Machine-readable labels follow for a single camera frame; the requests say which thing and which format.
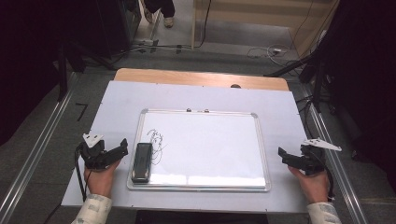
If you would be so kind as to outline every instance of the table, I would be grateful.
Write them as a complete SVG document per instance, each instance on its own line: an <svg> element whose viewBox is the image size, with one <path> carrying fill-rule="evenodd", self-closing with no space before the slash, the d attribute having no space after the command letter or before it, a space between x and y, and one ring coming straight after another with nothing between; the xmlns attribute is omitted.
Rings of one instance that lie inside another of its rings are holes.
<svg viewBox="0 0 396 224"><path fill-rule="evenodd" d="M224 88L233 84L245 89ZM306 212L306 201L297 179L277 156L277 147L298 155L300 144L306 138L292 93L282 78L121 69L107 87L91 133L103 134L106 148L117 147L124 136L128 136L128 142L132 145L143 107L190 106L208 106L217 111L247 110L258 114L264 127L262 132L272 189L269 192L249 193L130 191L126 187L131 162L128 155L122 159L115 173L114 206L209 212ZM76 176L74 173L71 177L62 205L82 204Z"/></svg>
<svg viewBox="0 0 396 224"><path fill-rule="evenodd" d="M205 20L208 4L207 0L194 0L193 48L195 23ZM294 47L303 57L330 25L338 4L339 0L213 0L208 20L288 27Z"/></svg>

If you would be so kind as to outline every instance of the white table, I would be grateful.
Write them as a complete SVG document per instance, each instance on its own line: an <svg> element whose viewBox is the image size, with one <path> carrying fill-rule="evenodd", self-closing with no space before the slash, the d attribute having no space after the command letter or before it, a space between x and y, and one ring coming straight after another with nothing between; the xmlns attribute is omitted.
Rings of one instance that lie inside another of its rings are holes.
<svg viewBox="0 0 396 224"><path fill-rule="evenodd" d="M134 72L151 74L158 71L130 70L130 72L131 74ZM185 75L184 79L188 80L189 75L187 73ZM240 76L214 74L210 76L223 79L236 77L233 81L238 78L244 80L244 77ZM272 189L269 192L260 193L130 191L127 189L126 181L133 148L128 147L130 153L122 159L115 174L112 192L114 206L213 212L306 212L306 201L297 179L277 155L278 147L283 147L290 154L299 155L300 144L305 140L303 124L290 91L111 81L92 125L91 133L100 133L105 136L106 149L119 146L123 138L127 138L129 145L132 146L138 118L143 108L209 108L216 111L258 114L262 125ZM79 163L80 167L83 167L82 159ZM82 205L76 172L71 177L62 205Z"/></svg>

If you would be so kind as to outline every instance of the hand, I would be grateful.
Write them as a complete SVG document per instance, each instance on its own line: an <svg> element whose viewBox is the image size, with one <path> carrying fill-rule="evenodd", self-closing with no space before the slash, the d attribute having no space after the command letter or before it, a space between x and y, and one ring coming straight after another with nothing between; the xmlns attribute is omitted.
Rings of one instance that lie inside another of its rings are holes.
<svg viewBox="0 0 396 224"><path fill-rule="evenodd" d="M111 164L106 170L99 172L91 171L85 167L84 177L85 181L88 179L88 189L91 194L99 194L111 198L114 171L119 164L120 160Z"/></svg>
<svg viewBox="0 0 396 224"><path fill-rule="evenodd" d="M303 193L309 203L327 202L329 179L325 171L314 175L303 175L300 170L288 167L292 174L297 176Z"/></svg>

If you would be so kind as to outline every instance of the wooden edge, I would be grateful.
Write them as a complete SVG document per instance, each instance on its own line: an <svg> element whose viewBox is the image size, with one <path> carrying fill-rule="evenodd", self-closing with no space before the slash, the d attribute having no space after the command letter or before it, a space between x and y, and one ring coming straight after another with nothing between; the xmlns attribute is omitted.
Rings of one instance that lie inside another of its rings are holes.
<svg viewBox="0 0 396 224"><path fill-rule="evenodd" d="M134 81L162 84L227 87L239 85L242 89L288 91L288 83L280 77L252 77L222 73L179 72L154 69L121 68L116 81Z"/></svg>

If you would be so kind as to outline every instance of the patterned sleeve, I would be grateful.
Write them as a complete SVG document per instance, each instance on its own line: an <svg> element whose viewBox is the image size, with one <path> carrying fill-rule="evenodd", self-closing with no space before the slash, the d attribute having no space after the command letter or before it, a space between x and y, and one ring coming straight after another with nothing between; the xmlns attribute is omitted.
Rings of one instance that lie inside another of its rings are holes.
<svg viewBox="0 0 396 224"><path fill-rule="evenodd" d="M311 203L307 206L312 224L340 224L341 220L337 215L332 203Z"/></svg>
<svg viewBox="0 0 396 224"><path fill-rule="evenodd" d="M72 224L105 224L111 204L107 197L89 194Z"/></svg>

